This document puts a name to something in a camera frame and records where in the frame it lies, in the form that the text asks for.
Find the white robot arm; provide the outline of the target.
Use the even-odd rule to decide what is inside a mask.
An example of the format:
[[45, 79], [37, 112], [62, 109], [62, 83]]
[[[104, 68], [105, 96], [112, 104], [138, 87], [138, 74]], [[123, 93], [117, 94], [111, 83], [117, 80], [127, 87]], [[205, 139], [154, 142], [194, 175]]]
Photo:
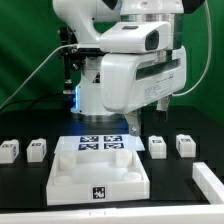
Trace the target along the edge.
[[157, 104], [165, 120], [172, 95], [186, 83], [182, 45], [185, 14], [206, 0], [53, 0], [65, 73], [81, 72], [73, 88], [71, 112], [79, 119], [105, 122], [126, 118], [129, 133], [141, 133], [140, 109]]

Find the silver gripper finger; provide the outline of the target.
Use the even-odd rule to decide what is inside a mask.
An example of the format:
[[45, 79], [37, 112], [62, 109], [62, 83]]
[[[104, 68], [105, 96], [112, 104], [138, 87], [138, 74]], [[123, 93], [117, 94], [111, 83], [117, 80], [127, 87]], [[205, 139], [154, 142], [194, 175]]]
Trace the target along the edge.
[[125, 119], [129, 125], [129, 134], [139, 136], [141, 134], [141, 120], [139, 111], [135, 110], [125, 115]]
[[156, 115], [159, 121], [166, 121], [168, 118], [168, 108], [171, 96], [166, 96], [158, 100], [156, 107]]

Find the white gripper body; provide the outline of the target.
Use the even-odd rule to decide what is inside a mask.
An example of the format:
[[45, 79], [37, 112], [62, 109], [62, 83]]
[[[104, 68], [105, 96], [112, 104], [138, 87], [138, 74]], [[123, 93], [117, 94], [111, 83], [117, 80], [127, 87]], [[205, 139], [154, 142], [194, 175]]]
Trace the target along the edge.
[[170, 58], [149, 54], [106, 54], [100, 68], [106, 110], [129, 113], [181, 90], [186, 83], [186, 50]]

